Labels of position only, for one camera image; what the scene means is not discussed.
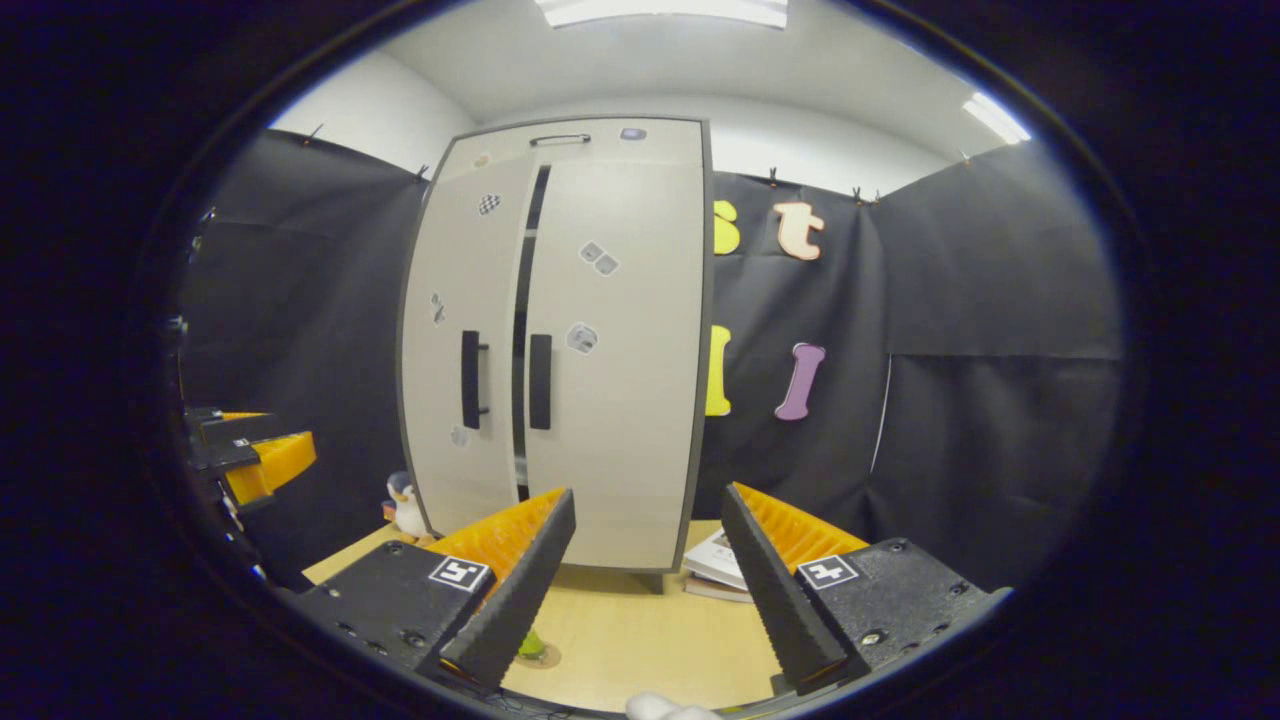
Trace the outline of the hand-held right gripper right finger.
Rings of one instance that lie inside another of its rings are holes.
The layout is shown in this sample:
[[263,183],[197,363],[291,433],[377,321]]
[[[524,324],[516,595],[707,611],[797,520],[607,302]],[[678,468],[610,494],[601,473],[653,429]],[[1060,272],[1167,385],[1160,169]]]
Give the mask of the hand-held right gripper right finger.
[[748,486],[721,520],[785,680],[799,693],[888,671],[991,614],[986,591],[918,543],[869,543]]

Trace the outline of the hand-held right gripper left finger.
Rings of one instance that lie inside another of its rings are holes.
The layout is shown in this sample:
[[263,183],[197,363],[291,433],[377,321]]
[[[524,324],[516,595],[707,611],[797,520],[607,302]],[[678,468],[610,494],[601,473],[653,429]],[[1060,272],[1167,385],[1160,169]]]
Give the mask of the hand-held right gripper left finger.
[[355,650],[494,691],[575,530],[573,492],[558,487],[428,544],[385,541],[296,603]]

